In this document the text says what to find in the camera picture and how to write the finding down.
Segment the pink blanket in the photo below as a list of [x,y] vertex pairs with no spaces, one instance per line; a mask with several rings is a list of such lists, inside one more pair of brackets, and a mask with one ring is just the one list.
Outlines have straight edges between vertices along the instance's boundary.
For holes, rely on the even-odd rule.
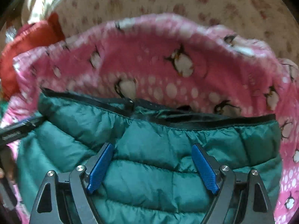
[[[14,60],[21,94],[11,98],[2,127],[36,111],[40,86],[143,98],[174,108],[190,105],[195,111],[232,117],[275,113],[283,159],[276,223],[287,223],[297,210],[298,67],[277,59],[266,43],[177,15],[147,15],[98,25]],[[15,157],[17,145],[10,145]],[[23,223],[28,223],[17,197]]]

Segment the blue textured pad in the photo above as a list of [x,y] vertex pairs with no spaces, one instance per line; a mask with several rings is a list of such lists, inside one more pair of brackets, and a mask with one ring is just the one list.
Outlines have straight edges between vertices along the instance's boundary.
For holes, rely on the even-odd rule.
[[111,163],[111,159],[113,157],[114,147],[112,144],[109,144],[105,149],[104,153],[95,164],[92,172],[89,175],[89,184],[87,186],[88,193],[92,194],[95,190],[97,190],[105,177],[107,169]]
[[219,187],[216,182],[216,174],[204,155],[202,155],[199,148],[194,144],[192,146],[192,160],[204,182],[206,188],[214,195],[216,195],[219,191]]

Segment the red-orange fabric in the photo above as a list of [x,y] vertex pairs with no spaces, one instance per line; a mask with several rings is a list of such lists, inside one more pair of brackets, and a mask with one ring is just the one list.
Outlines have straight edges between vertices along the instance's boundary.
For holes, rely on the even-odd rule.
[[49,46],[61,40],[65,40],[65,36],[62,33],[58,15],[53,13],[47,21],[36,23],[6,45],[0,59],[0,78],[6,100],[19,92],[16,72],[13,68],[13,58],[28,50],[40,46]]

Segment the green puffer jacket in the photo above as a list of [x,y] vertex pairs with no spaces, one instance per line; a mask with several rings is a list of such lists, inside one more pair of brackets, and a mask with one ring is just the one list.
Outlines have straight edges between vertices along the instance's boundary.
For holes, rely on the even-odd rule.
[[220,164],[258,170],[276,205],[282,164],[274,115],[232,119],[50,90],[41,94],[38,110],[48,121],[22,140],[17,160],[28,211],[47,171],[72,171],[105,142],[115,145],[115,153],[93,194],[105,224],[201,223],[213,195],[192,161],[195,143]]

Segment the metal screw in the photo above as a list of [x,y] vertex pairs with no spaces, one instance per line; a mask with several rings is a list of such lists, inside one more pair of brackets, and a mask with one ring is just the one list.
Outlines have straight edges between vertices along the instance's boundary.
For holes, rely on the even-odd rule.
[[83,169],[84,169],[84,166],[83,166],[83,165],[79,165],[78,167],[76,167],[76,170],[77,170],[78,172],[83,171]]
[[53,170],[50,170],[49,172],[47,172],[47,175],[48,175],[49,177],[53,176],[53,175],[54,175],[54,171],[53,171]]
[[258,171],[256,171],[255,169],[251,170],[251,173],[252,173],[254,176],[257,176],[257,175],[259,175],[259,172],[258,172]]
[[227,172],[229,170],[229,167],[226,165],[221,166],[221,169],[225,172]]

